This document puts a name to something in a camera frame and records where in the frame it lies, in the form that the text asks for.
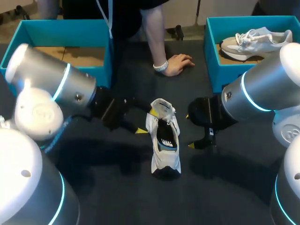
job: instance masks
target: finger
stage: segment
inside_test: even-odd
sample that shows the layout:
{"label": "finger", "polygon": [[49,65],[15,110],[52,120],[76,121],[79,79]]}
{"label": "finger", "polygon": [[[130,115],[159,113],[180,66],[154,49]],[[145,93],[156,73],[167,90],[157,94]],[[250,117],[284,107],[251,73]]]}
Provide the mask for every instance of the finger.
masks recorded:
{"label": "finger", "polygon": [[192,57],[190,57],[189,55],[182,55],[182,56],[178,57],[178,59],[180,59],[181,61],[192,60]]}
{"label": "finger", "polygon": [[192,63],[192,61],[191,60],[184,60],[182,63],[181,63],[181,67],[183,68],[183,67],[186,67],[186,66],[194,66],[195,64],[194,63]]}
{"label": "finger", "polygon": [[179,54],[179,55],[177,55],[176,58],[181,59],[183,56],[184,56],[184,54]]}
{"label": "finger", "polygon": [[173,55],[170,59],[174,59],[176,58],[178,55]]}

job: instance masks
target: cardboard box bottom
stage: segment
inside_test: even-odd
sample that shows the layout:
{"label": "cardboard box bottom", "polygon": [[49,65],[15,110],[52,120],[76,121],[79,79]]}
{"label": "cardboard box bottom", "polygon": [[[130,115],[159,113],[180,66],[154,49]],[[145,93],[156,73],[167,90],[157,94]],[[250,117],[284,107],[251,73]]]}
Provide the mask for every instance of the cardboard box bottom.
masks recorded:
{"label": "cardboard box bottom", "polygon": [[102,67],[105,48],[85,47],[34,47],[74,67]]}

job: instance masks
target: blue led ring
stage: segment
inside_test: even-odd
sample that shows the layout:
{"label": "blue led ring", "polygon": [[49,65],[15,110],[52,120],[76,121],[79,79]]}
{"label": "blue led ring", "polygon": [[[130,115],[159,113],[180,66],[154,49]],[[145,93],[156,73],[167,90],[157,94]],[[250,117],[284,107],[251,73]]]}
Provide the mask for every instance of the blue led ring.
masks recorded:
{"label": "blue led ring", "polygon": [[67,77],[68,77],[68,75],[69,75],[70,68],[71,68],[71,64],[68,63],[68,64],[67,64],[67,67],[66,67],[66,69],[65,69],[64,76],[63,76],[63,78],[62,78],[62,80],[61,80],[61,82],[60,82],[60,84],[59,84],[59,86],[58,86],[58,88],[57,88],[55,94],[54,94],[53,97],[52,97],[52,100],[53,100],[53,101],[55,101],[55,100],[57,99],[58,95],[60,94],[60,92],[61,92],[61,90],[62,90],[62,88],[63,88],[63,86],[64,86],[64,84],[65,84],[65,82],[66,82],[66,80],[67,80]]}
{"label": "blue led ring", "polygon": [[277,178],[278,178],[278,175],[277,175],[276,181],[275,181],[275,195],[276,195],[276,199],[277,199],[278,205],[280,206],[281,211],[282,211],[283,214],[286,216],[286,218],[287,218],[293,225],[296,225],[296,224],[294,223],[294,221],[292,221],[292,219],[287,215],[287,213],[285,212],[285,210],[282,208],[282,206],[281,206],[281,204],[280,204],[280,201],[279,201],[278,195],[277,195]]}
{"label": "blue led ring", "polygon": [[245,88],[245,83],[244,83],[244,79],[245,79],[245,74],[246,72],[243,74],[242,76],[242,80],[241,80],[241,86],[242,86],[242,90],[246,96],[246,98],[248,99],[248,101],[257,109],[261,110],[261,111],[264,111],[264,112],[270,112],[271,110],[268,110],[268,109],[263,109],[261,108],[260,106],[258,106],[251,98],[250,96],[248,95],[247,91],[246,91],[246,88]]}
{"label": "blue led ring", "polygon": [[54,221],[56,220],[56,218],[58,217],[62,204],[64,202],[64,198],[65,198],[65,183],[64,183],[64,179],[60,173],[60,178],[61,178],[61,183],[62,183],[62,194],[61,194],[61,199],[60,199],[60,205],[58,206],[58,209],[56,210],[56,213],[54,214],[54,217],[52,218],[52,220],[50,221],[50,223],[48,225],[52,225],[54,223]]}

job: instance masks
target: lanyard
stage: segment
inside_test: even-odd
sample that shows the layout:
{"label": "lanyard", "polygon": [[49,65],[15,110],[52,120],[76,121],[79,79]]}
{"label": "lanyard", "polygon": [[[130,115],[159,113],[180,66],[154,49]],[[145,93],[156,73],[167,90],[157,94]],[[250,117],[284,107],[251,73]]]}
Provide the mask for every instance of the lanyard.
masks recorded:
{"label": "lanyard", "polygon": [[112,39],[113,38],[113,34],[112,34],[112,27],[113,27],[113,0],[108,0],[108,19],[99,3],[99,0],[96,0],[98,7],[101,11],[101,14],[108,26],[109,29],[109,37]]}

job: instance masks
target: white shoe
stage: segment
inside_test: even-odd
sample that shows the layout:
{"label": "white shoe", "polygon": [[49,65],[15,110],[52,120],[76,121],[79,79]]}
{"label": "white shoe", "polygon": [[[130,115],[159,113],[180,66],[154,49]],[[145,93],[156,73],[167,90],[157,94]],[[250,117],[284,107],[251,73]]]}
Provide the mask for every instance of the white shoe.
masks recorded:
{"label": "white shoe", "polygon": [[153,157],[151,162],[151,172],[161,170],[166,166],[181,173],[179,159],[180,133],[175,117],[175,109],[172,105],[159,98],[154,100],[152,108],[157,113],[157,117],[147,114],[146,128],[151,134],[153,142]]}
{"label": "white shoe", "polygon": [[282,46],[291,43],[293,35],[290,30],[284,33],[271,32],[262,27],[249,30],[246,34],[236,34],[220,43],[221,50],[228,56],[245,61],[252,56],[267,57]]}

